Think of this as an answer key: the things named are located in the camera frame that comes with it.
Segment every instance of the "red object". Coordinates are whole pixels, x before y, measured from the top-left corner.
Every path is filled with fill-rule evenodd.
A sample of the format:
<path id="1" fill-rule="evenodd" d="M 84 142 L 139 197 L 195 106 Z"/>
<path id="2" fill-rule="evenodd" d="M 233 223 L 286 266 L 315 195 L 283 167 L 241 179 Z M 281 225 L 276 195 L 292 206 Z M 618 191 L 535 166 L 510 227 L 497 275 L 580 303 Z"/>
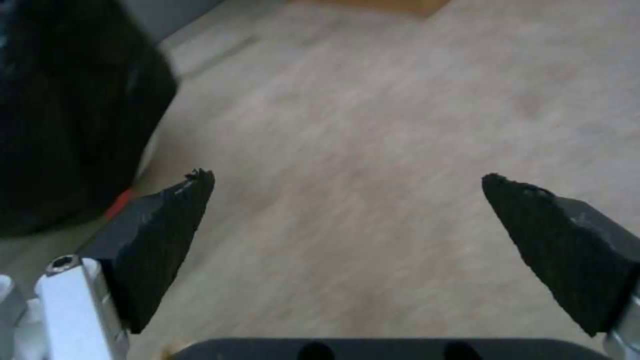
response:
<path id="1" fill-rule="evenodd" d="M 118 197 L 116 198 L 116 201 L 113 202 L 111 207 L 107 209 L 104 216 L 108 220 L 116 216 L 124 208 L 124 206 L 129 203 L 132 197 L 133 197 L 133 190 L 131 188 L 123 191 L 120 195 L 118 195 Z"/>

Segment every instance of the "wooden board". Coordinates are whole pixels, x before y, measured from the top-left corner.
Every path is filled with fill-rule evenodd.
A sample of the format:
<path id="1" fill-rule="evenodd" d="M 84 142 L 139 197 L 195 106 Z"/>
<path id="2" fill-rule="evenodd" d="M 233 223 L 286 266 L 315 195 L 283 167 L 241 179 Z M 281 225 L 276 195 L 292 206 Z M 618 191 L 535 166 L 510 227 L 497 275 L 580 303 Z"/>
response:
<path id="1" fill-rule="evenodd" d="M 413 13 L 424 17 L 438 11 L 450 0 L 290 0 L 359 6 L 388 12 Z"/>

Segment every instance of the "black bag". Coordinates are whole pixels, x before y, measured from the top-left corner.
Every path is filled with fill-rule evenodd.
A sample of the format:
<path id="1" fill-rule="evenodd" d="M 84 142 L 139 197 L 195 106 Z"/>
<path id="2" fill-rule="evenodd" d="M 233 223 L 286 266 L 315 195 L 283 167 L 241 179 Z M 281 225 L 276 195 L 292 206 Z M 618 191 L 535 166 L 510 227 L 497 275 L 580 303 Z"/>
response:
<path id="1" fill-rule="evenodd" d="M 176 87 L 116 0 L 0 0 L 0 235 L 108 208 Z"/>

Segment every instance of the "black foam finger pad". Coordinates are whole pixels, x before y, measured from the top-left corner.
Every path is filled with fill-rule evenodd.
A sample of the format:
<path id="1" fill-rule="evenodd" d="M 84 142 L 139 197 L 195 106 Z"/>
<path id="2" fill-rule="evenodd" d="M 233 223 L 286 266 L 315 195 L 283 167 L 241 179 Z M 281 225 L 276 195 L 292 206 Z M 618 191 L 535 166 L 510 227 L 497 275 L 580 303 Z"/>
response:
<path id="1" fill-rule="evenodd" d="M 623 311 L 639 273 L 640 240 L 589 204 L 498 174 L 484 194 L 524 262 L 594 336 Z"/>
<path id="2" fill-rule="evenodd" d="M 79 251 L 100 261 L 120 319 L 137 334 L 151 320 L 191 246 L 213 191 L 211 171 L 131 201 Z"/>

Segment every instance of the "floor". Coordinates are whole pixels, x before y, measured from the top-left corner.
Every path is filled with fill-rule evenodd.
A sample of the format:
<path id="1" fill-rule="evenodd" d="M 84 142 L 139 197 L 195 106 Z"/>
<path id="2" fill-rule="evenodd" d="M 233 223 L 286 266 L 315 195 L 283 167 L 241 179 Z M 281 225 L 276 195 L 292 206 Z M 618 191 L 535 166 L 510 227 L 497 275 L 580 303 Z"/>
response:
<path id="1" fill-rule="evenodd" d="M 131 359 L 226 336 L 599 348 L 479 182 L 538 184 L 640 233 L 639 30 L 635 0 L 453 0 L 427 21 L 228 0 L 174 34 L 182 87 L 137 191 L 195 167 L 218 184 Z M 26 282 L 94 228 L 8 241 L 8 268 Z"/>

